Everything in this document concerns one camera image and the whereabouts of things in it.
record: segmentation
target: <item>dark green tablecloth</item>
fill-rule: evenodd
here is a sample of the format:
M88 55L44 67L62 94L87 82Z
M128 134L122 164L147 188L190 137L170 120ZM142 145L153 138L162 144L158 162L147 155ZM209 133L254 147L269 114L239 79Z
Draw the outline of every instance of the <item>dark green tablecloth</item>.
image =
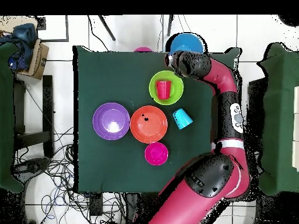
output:
M154 102L148 84L165 67L162 52L89 52L78 50L79 76L79 185L80 192L157 192L189 159L211 149L210 87L191 79L183 79L184 92L170 106ZM227 54L211 56L234 67L239 55L235 48ZM122 104L132 116L139 107L159 107L168 120L168 130L160 140L169 149L162 166L152 166L144 159L147 144L137 141L129 132L121 139L107 141L93 129L92 117L103 103ZM193 119L179 130L172 113L184 108Z
M13 193L23 190L23 185L11 175L15 115L13 111L13 74L8 59L18 50L12 43L0 45L0 188Z
M292 167L294 87L299 86L299 52L274 43L260 65L268 77L268 87L263 98L265 126L261 163L265 172L259 177L259 187L267 195L282 191L299 193L299 172Z

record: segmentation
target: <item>blue bowl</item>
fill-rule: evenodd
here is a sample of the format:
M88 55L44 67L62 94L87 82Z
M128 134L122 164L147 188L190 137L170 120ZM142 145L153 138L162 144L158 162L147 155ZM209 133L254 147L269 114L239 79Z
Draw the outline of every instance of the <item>blue bowl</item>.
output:
M169 54L175 51L194 51L196 53L204 53L204 41L193 33L181 33L177 35L171 42L171 50Z

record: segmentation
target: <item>red cup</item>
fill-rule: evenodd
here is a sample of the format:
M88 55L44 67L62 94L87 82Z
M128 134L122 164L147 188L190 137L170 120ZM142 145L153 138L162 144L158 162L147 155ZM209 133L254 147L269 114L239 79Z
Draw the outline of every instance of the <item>red cup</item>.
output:
M170 80L158 80L156 81L156 89L158 98L160 100L167 100L171 96L171 81Z

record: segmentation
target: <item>table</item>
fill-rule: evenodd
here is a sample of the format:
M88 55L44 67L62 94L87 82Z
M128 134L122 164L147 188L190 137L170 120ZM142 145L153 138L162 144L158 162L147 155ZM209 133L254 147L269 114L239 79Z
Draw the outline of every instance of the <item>table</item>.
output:
M152 76L170 70L164 64L166 53L90 52L80 46L77 52L79 192L158 192L189 159L210 151L212 91L207 84L183 79L183 95L170 106L159 105L149 94ZM230 68L238 55L238 48L211 54ZM161 139L169 149L165 164L148 164L144 159L147 144L137 141L130 130L116 141L104 140L95 133L93 114L107 102L122 104L130 116L145 105L159 107L165 113L168 130ZM181 107L193 123L179 130L172 113Z

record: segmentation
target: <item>blue cloth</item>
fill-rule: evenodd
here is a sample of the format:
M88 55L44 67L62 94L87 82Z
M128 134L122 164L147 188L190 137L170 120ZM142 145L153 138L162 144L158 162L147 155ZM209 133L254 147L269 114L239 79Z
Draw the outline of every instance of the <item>blue cloth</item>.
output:
M0 46L4 43L14 43L19 50L9 59L9 66L14 71L28 70L32 60L35 42L37 40L36 30L32 23L16 26L12 35L0 38Z

